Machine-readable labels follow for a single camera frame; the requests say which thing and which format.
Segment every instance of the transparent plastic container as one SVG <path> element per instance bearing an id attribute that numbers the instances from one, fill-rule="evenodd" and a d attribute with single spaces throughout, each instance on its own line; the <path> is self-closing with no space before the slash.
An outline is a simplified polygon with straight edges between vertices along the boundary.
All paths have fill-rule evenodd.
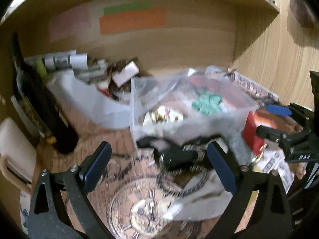
<path id="1" fill-rule="evenodd" d="M 146 83 L 142 93 L 134 89 L 140 82 Z M 206 116 L 192 107 L 205 92 L 222 97 L 222 112 Z M 161 105 L 182 113 L 183 121 L 143 125 L 146 113 Z M 227 137 L 241 132 L 248 113 L 255 112 L 257 107 L 255 101 L 231 81 L 209 79 L 202 73 L 135 77 L 131 82 L 130 130 L 134 141 L 144 136 L 158 136 L 182 144 L 198 136 Z"/>

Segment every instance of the wine bottle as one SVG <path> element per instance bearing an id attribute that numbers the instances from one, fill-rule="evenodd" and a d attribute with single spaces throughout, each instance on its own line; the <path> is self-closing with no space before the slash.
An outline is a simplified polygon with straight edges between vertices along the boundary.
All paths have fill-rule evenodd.
<path id="1" fill-rule="evenodd" d="M 79 137 L 63 116 L 54 96 L 39 74 L 24 60 L 15 32 L 9 43 L 14 65 L 13 93 L 28 118 L 37 126 L 41 136 L 62 154 L 74 151 Z"/>

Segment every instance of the metal bolt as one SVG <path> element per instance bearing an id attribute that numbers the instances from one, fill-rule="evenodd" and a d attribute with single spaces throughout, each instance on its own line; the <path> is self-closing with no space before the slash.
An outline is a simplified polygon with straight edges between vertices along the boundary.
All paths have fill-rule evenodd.
<path id="1" fill-rule="evenodd" d="M 277 176 L 277 175 L 279 174 L 277 170 L 271 170 L 270 172 L 271 172 L 272 175 L 274 175 L 274 176 Z"/>
<path id="2" fill-rule="evenodd" d="M 242 170 L 243 172 L 248 172 L 249 171 L 249 167 L 247 165 L 242 165 L 240 167 L 240 170 Z"/>
<path id="3" fill-rule="evenodd" d="M 75 164 L 71 166 L 71 172 L 76 172 L 79 169 L 79 167 Z"/>
<path id="4" fill-rule="evenodd" d="M 46 169 L 42 170 L 41 175 L 42 175 L 42 176 L 47 175 L 47 170 L 46 170 Z"/>

